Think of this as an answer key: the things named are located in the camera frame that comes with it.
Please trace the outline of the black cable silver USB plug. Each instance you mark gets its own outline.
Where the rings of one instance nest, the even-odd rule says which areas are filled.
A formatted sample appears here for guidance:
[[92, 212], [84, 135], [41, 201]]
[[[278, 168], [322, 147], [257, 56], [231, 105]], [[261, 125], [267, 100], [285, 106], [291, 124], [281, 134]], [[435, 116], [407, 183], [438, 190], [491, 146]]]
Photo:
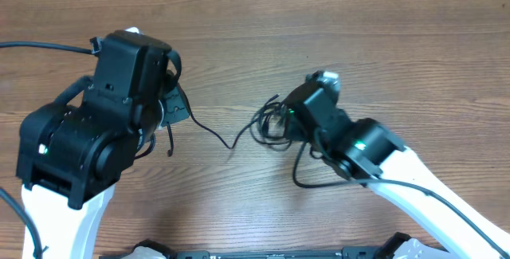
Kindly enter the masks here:
[[[191, 118], [191, 120], [197, 125], [199, 126], [200, 128], [202, 128], [203, 130], [209, 132], [210, 134], [214, 135], [216, 138], [218, 138], [220, 140], [220, 142], [229, 150], [233, 150], [236, 146], [237, 146], [237, 142], [239, 141], [239, 139], [241, 138], [241, 136], [249, 129], [251, 128], [254, 124], [255, 124], [255, 120], [251, 120], [248, 124], [246, 124], [236, 135], [236, 138], [234, 140], [234, 142], [232, 144], [228, 144], [216, 131], [214, 131], [213, 129], [211, 128], [208, 128], [206, 125], [200, 123], [195, 117], [194, 117], [194, 113], [191, 109], [191, 106], [190, 106], [190, 101], [186, 95], [186, 93], [184, 92], [184, 90], [182, 89], [182, 87], [177, 84], [176, 87], [180, 87], [181, 91], [182, 91], [182, 94], [183, 94], [183, 98], [184, 98], [184, 101], [185, 101], [185, 104], [186, 106], [188, 107], [188, 112], [190, 114], [190, 116], [188, 118]], [[167, 151], [167, 155], [168, 156], [171, 156], [173, 155], [173, 152], [174, 152], [174, 138], [173, 138], [173, 133], [172, 133], [172, 130], [171, 130], [171, 126], [167, 126], [167, 132], [168, 132], [168, 137], [169, 137], [169, 140], [170, 140], [170, 149]]]

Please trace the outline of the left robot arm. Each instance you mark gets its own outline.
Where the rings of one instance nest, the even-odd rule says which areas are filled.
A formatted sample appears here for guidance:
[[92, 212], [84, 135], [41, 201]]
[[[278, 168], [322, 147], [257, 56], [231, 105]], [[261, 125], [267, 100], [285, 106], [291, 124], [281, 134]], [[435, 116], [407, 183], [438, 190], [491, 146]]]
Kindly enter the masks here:
[[182, 62], [137, 29], [92, 40], [95, 72], [31, 112], [19, 130], [25, 258], [90, 258], [116, 183], [155, 131], [184, 120]]

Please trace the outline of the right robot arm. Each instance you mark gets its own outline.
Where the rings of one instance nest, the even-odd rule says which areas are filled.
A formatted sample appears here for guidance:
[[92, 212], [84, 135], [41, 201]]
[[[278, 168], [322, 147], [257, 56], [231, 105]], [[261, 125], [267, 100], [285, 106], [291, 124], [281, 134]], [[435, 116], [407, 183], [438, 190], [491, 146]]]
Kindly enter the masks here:
[[361, 185], [409, 215], [458, 258], [507, 258], [509, 234], [449, 189], [377, 120], [353, 121], [338, 108], [340, 79], [319, 71], [282, 102], [284, 137], [310, 147], [341, 179]]

